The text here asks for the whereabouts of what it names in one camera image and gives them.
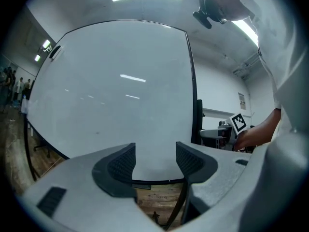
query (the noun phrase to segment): whiteboard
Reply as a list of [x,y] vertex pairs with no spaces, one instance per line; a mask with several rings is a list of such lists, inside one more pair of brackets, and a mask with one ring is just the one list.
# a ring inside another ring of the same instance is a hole
[[111,21],[69,32],[58,45],[32,89],[34,129],[68,158],[136,143],[134,180],[183,178],[175,143],[191,142],[194,103],[186,33]]

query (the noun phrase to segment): white wall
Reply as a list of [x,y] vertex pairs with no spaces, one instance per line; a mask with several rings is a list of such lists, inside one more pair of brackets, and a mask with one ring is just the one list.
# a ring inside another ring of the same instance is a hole
[[270,78],[263,66],[255,66],[256,71],[246,80],[250,93],[251,123],[256,126],[263,122],[274,110],[274,97]]
[[11,62],[1,54],[0,55],[0,72],[3,72],[5,68],[8,68],[10,63]]
[[75,29],[68,17],[62,13],[57,0],[29,0],[27,7],[55,42],[65,33]]
[[[194,57],[197,79],[197,98],[203,100],[204,129],[215,129],[221,120],[242,113],[250,125],[250,99],[248,89],[241,78],[219,70],[205,60]],[[240,108],[239,95],[245,97],[246,110]]]
[[15,74],[16,81],[18,81],[21,77],[23,78],[23,82],[26,82],[28,79],[30,79],[32,82],[35,79],[39,71],[39,67],[32,66],[31,63],[23,56],[15,54],[15,57],[11,56],[12,58],[9,58],[5,55],[1,55],[1,57],[3,57],[3,59],[6,59],[8,61],[8,65],[5,66],[6,68],[8,66],[12,66],[12,64],[13,66],[17,66],[17,68],[12,68],[12,70],[16,70]]
[[39,72],[40,66],[36,62],[28,60],[19,51],[5,49],[3,54],[15,65],[21,67],[32,76],[36,76]]

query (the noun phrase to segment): hand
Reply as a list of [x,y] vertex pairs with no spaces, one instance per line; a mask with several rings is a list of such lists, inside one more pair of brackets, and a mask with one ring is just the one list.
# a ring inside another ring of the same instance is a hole
[[236,141],[236,144],[234,145],[234,150],[240,150],[244,147],[246,147],[246,134],[247,134],[247,130],[243,131],[242,133],[240,133],[238,135],[238,138],[237,138],[237,141]]

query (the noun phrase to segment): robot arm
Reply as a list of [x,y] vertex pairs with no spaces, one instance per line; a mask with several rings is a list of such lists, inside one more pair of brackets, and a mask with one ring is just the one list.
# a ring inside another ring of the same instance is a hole
[[214,139],[216,148],[222,149],[224,146],[224,149],[232,150],[238,135],[246,129],[246,122],[241,113],[239,113],[234,114],[225,121],[220,121],[217,129],[200,130],[199,135],[203,140]]

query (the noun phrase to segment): wooden floor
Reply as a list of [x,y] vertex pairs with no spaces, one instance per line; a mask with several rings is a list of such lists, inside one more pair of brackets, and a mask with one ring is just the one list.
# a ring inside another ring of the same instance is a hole
[[[25,154],[23,126],[24,118],[14,108],[10,108],[6,115],[0,115],[0,164],[4,167],[16,195],[22,195],[34,183]],[[50,158],[47,158],[45,147],[33,151],[34,146],[40,144],[40,140],[35,132],[31,137],[30,130],[28,130],[28,144],[32,165],[39,177],[64,161],[54,151],[50,151]],[[151,190],[136,189],[138,206],[152,220],[156,211],[160,215],[159,224],[164,224],[174,209],[181,189],[182,184],[152,186]],[[169,230],[180,226],[183,208]]]

